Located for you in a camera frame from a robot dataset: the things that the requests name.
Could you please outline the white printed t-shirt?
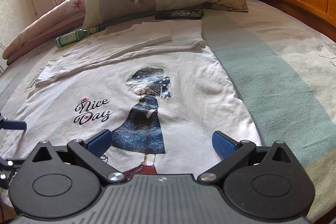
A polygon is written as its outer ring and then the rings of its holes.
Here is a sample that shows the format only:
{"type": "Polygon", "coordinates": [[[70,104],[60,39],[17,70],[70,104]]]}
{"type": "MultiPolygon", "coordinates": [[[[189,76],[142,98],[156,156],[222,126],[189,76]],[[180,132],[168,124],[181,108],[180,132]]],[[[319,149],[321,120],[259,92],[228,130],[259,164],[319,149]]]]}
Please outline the white printed t-shirt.
{"type": "Polygon", "coordinates": [[[61,48],[16,113],[3,157],[26,157],[40,140],[65,145],[111,132],[103,158],[116,169],[195,176],[219,162],[219,130],[260,144],[252,117],[191,20],[135,24],[61,48]]]}

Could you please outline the pink folded quilt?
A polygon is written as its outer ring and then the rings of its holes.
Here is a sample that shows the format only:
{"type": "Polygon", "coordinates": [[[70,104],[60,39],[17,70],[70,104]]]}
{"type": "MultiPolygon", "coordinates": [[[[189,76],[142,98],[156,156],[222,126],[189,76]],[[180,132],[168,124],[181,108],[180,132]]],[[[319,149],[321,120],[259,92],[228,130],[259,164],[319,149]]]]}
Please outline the pink folded quilt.
{"type": "Polygon", "coordinates": [[[49,41],[83,25],[86,0],[66,0],[21,31],[5,48],[7,65],[49,41]]]}

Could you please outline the green glass bottle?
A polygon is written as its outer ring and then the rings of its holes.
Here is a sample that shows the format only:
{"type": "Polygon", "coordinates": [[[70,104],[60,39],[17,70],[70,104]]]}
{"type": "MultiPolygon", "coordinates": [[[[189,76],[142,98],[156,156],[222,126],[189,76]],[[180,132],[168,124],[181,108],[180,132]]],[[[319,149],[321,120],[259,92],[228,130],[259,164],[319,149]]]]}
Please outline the green glass bottle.
{"type": "Polygon", "coordinates": [[[56,38],[55,46],[57,48],[65,47],[69,44],[79,42],[79,41],[85,39],[86,37],[88,37],[90,35],[93,35],[97,32],[103,31],[103,30],[105,30],[104,26],[97,26],[97,27],[93,27],[93,28],[90,28],[90,29],[87,29],[87,30],[78,29],[76,31],[72,31],[70,33],[64,34],[64,35],[56,38]]]}

